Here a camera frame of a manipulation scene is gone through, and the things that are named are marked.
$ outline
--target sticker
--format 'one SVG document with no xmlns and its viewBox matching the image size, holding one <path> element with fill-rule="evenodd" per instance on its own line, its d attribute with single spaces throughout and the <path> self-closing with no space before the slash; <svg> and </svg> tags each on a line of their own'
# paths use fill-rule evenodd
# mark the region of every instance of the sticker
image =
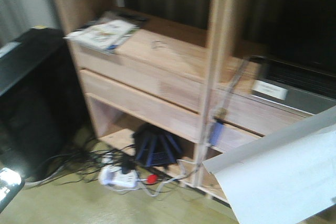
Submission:
<svg viewBox="0 0 336 224">
<path fill-rule="evenodd" d="M 273 84 L 269 84 L 264 81 L 255 81 L 252 89 L 259 93 L 263 93 L 269 95 L 270 97 L 281 100 L 284 100 L 287 95 L 287 89 L 275 86 Z"/>
<path fill-rule="evenodd" d="M 19 42 L 13 41 L 13 42 L 9 42 L 6 45 L 4 45 L 2 48 L 0 48 L 0 58 L 2 56 L 5 56 L 7 53 L 12 51 L 14 48 L 16 48 L 20 44 L 21 43 Z"/>
</svg>

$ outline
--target white power strip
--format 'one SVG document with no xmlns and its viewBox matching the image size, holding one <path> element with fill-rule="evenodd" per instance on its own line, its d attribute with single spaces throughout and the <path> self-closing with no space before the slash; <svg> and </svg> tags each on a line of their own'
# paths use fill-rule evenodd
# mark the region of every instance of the white power strip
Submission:
<svg viewBox="0 0 336 224">
<path fill-rule="evenodd" d="M 137 184 L 138 175 L 135 170 L 123 174 L 120 166 L 104 167 L 99 174 L 99 182 L 102 185 L 116 185 L 133 188 Z"/>
</svg>

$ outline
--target white paper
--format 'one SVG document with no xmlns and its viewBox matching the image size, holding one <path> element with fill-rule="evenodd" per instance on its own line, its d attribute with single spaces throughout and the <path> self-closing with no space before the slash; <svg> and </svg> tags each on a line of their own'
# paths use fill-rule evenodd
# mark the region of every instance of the white paper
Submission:
<svg viewBox="0 0 336 224">
<path fill-rule="evenodd" d="M 336 106 L 204 162 L 241 224 L 295 224 L 336 203 Z"/>
<path fill-rule="evenodd" d="M 284 89 L 279 86 L 275 86 L 273 84 L 256 80 L 252 87 L 253 90 L 269 95 L 270 97 L 275 97 L 277 99 L 284 100 L 287 95 L 287 89 Z"/>
</svg>

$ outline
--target green floor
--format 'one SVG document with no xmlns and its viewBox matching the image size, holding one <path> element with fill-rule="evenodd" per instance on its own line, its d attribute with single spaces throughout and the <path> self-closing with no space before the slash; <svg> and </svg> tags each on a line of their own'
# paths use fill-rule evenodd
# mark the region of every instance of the green floor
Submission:
<svg viewBox="0 0 336 224">
<path fill-rule="evenodd" d="M 169 193 L 151 198 L 141 190 L 119 195 L 98 182 L 58 185 L 76 179 L 76 175 L 68 175 L 22 190 L 0 214 L 0 223 L 237 224 L 228 217 L 232 216 L 229 208 L 189 188 L 175 186 Z"/>
</svg>

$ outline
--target wooden shelf unit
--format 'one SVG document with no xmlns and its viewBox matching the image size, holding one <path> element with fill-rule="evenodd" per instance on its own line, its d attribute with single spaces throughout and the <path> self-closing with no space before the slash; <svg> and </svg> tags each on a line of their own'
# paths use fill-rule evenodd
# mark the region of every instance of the wooden shelf unit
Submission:
<svg viewBox="0 0 336 224">
<path fill-rule="evenodd" d="M 65 33 L 115 7 L 114 0 L 55 3 Z M 251 3 L 211 0 L 208 30 L 150 16 L 115 55 L 69 43 L 100 139 L 123 148 L 137 126 L 150 122 L 184 138 L 187 158 L 201 161 L 209 113 L 225 95 L 240 58 L 267 52 L 264 45 L 242 37 Z M 258 69 L 256 63 L 248 65 L 232 96 L 227 121 L 266 135 L 309 116 L 252 96 Z M 229 151 L 214 149 L 216 154 Z M 170 172 L 178 173 L 176 167 Z M 186 183 L 226 200 L 214 177 L 202 169 Z"/>
</svg>

